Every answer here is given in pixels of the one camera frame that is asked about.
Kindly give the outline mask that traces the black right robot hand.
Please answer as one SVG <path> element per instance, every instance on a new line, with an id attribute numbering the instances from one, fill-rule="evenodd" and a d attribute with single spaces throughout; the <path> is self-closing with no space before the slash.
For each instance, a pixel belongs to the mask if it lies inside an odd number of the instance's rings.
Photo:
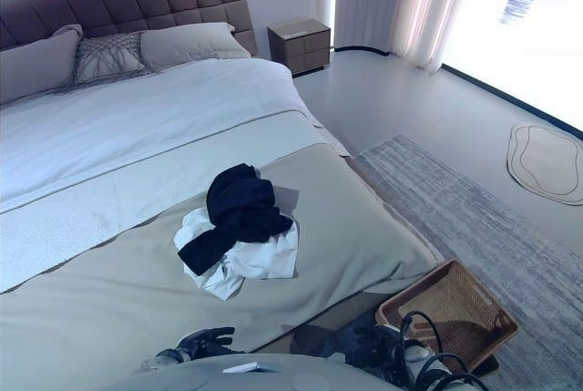
<path id="1" fill-rule="evenodd" d="M 374 324 L 369 327 L 357 327 L 354 330 L 356 338 L 356 352 L 361 356 L 387 356 L 398 343 L 400 330 L 391 325 Z"/>

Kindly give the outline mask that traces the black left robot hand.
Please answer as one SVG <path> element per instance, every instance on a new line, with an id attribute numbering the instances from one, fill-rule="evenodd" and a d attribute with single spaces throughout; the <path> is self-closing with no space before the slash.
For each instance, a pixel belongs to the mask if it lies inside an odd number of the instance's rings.
<path id="1" fill-rule="evenodd" d="M 177 344 L 177 349 L 189 356 L 190 359 L 229 355 L 234 327 L 218 327 L 198 330 L 184 336 Z"/>

